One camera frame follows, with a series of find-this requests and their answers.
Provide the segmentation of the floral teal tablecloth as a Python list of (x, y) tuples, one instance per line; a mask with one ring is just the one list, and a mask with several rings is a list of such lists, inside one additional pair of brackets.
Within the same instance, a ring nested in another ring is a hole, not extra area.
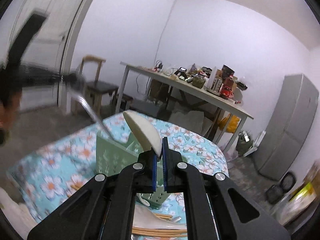
[[(212, 175), (228, 173), (221, 150), (197, 133), (175, 124), (149, 118), (161, 138), (167, 138), (171, 150), (180, 152), (187, 163), (200, 172)], [(104, 120), (114, 141), (127, 142), (131, 130), (122, 114)], [(96, 172), (97, 125), (88, 126), (72, 135), (29, 154), (8, 170), (9, 178), (22, 194), (22, 210), (36, 225), (66, 201), (77, 188)]]

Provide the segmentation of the wooden chopstick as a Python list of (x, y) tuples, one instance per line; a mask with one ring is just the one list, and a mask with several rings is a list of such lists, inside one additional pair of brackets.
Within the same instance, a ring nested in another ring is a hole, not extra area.
[(132, 228), (132, 234), (150, 237), (187, 237), (186, 229), (143, 229)]
[(154, 213), (154, 215), (158, 218), (164, 219), (164, 220), (172, 220), (172, 215), (164, 215), (161, 213)]

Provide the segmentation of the green plastic utensil holder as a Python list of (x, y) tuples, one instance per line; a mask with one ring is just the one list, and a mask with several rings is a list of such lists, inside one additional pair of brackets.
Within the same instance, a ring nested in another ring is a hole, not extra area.
[[(127, 142), (109, 139), (104, 132), (98, 132), (96, 137), (96, 172), (112, 176), (123, 168), (138, 160), (143, 149), (133, 134), (129, 134)], [(157, 187), (151, 194), (143, 193), (141, 197), (150, 203), (150, 207), (160, 209), (169, 194), (164, 191), (163, 167), (157, 164)]]

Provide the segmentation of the white long table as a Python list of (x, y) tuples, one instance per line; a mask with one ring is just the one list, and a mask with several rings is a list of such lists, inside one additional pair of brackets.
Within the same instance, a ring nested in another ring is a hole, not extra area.
[(215, 96), (214, 94), (211, 94), (204, 89), (196, 88), (192, 85), (189, 85), (185, 81), (181, 81), (179, 79), (173, 80), (170, 77), (168, 77), (162, 73), (158, 73), (158, 72), (151, 70), (149, 68), (145, 68), (145, 67), (141, 67), (141, 66), (134, 66), (134, 65), (131, 65), (131, 64), (125, 63), (125, 62), (121, 62), (120, 64), (125, 66), (125, 70), (124, 70), (124, 75), (122, 78), (121, 85), (118, 90), (118, 100), (117, 100), (116, 110), (115, 110), (116, 113), (120, 112), (120, 104), (121, 104), (121, 100), (123, 98), (124, 88), (126, 85), (128, 74), (130, 71), (133, 71), (138, 74), (148, 76), (148, 77), (155, 79), (159, 82), (162, 82), (164, 84), (175, 87), (183, 92), (189, 93), (189, 94), (191, 94), (191, 95), (193, 95), (193, 96), (195, 96), (195, 97), (197, 97), (197, 98), (199, 98), (199, 99), (201, 99), (201, 100), (203, 100), (213, 106), (216, 106), (217, 108), (219, 108), (221, 110), (227, 111), (228, 113), (231, 114), (231, 116), (239, 117), (240, 122), (239, 122), (234, 134), (229, 139), (225, 148), (223, 149), (223, 152), (227, 152), (231, 148), (233, 143), (236, 141), (236, 137), (238, 136), (238, 134), (242, 130), (246, 120), (248, 118), (250, 118), (252, 120), (254, 119), (253, 116), (251, 116), (249, 113), (247, 113), (240, 106), (238, 106), (234, 103), (231, 103), (230, 101), (225, 100), (223, 98)]

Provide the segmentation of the wooden chair black seat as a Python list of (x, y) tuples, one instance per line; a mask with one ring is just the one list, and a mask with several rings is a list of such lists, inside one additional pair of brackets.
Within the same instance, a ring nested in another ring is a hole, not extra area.
[(105, 94), (108, 94), (109, 96), (113, 96), (113, 98), (111, 99), (111, 105), (114, 105), (119, 87), (112, 83), (99, 80), (100, 72), (103, 64), (106, 62), (106, 59), (103, 59), (98, 56), (94, 56), (94, 55), (84, 56), (82, 58), (80, 68), (78, 70), (79, 74), (82, 74), (85, 63), (88, 63), (88, 62), (95, 62), (98, 64), (98, 66), (95, 74), (95, 79), (87, 83), (85, 95), (88, 95), (89, 98), (92, 99), (92, 107), (95, 110), (95, 112), (100, 115), (103, 96)]

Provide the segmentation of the white sack under table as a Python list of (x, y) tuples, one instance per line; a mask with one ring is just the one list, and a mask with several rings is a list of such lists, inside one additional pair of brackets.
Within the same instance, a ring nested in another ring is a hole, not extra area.
[(189, 111), (188, 113), (172, 113), (169, 122), (185, 128), (189, 131), (205, 136), (213, 126), (213, 122), (204, 116), (201, 111)]

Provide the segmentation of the green jar on table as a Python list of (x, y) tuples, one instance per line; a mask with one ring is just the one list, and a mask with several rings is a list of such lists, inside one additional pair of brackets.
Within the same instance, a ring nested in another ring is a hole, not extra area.
[(193, 77), (192, 85), (196, 88), (201, 89), (206, 82), (206, 79), (203, 76), (197, 75)]

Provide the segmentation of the metal spoon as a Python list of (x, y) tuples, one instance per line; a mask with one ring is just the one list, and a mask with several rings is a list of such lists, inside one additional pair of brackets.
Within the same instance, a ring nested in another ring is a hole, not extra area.
[(101, 130), (104, 131), (111, 140), (114, 140), (114, 137), (108, 127), (104, 125), (101, 117), (97, 115), (85, 98), (86, 81), (83, 76), (78, 73), (67, 74), (65, 77), (65, 83), (71, 97), (76, 102), (80, 103), (92, 120), (100, 126)]

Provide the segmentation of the grey refrigerator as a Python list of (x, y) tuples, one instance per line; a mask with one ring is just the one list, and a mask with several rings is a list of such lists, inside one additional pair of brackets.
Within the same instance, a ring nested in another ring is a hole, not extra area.
[(299, 154), (312, 126), (319, 91), (304, 74), (284, 77), (274, 112), (252, 158), (258, 173), (279, 181)]

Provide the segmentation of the black round floor appliance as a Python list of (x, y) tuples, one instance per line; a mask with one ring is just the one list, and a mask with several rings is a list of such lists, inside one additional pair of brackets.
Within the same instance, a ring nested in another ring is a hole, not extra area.
[(271, 205), (277, 204), (285, 194), (291, 191), (296, 182), (295, 174), (291, 171), (287, 172), (287, 174), (285, 174), (281, 179), (280, 183), (272, 185), (265, 192), (267, 202)]

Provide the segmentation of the white panel door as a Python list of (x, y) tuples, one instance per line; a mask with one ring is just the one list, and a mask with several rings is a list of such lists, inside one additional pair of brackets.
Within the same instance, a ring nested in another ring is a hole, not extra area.
[(83, 0), (22, 0), (10, 38), (36, 10), (48, 15), (22, 56), (22, 62), (41, 65), (56, 72), (61, 69), (63, 50), (76, 13)]

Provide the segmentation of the yellow plastic bag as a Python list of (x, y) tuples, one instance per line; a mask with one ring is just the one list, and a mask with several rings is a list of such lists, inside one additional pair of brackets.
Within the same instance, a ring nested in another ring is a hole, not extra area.
[(218, 121), (218, 126), (220, 130), (223, 130), (225, 125), (227, 124), (227, 121), (230, 120), (230, 122), (227, 125), (226, 132), (227, 133), (235, 133), (238, 124), (240, 122), (240, 118), (237, 116), (231, 116), (228, 114), (226, 117), (222, 118), (220, 121)]

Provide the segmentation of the white ceramic spoon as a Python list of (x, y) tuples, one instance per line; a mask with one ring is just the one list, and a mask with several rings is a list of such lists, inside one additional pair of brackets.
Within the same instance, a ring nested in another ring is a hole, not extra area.
[(124, 111), (123, 117), (144, 151), (154, 150), (161, 156), (162, 143), (157, 129), (145, 117), (134, 111)]

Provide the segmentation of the small dark stool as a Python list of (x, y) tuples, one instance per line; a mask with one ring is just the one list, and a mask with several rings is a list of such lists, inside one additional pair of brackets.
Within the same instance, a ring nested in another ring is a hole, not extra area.
[[(116, 108), (118, 96), (119, 94), (114, 95), (112, 98), (112, 105), (114, 108)], [(133, 102), (133, 97), (123, 94), (119, 111), (122, 112), (122, 111), (128, 110), (132, 102)]]

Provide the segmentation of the red box on table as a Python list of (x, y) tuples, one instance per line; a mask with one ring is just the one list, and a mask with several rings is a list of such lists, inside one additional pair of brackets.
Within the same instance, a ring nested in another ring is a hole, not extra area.
[(228, 99), (231, 92), (233, 91), (233, 76), (230, 75), (229, 77), (225, 78), (223, 85), (220, 89), (220, 97), (223, 99)]

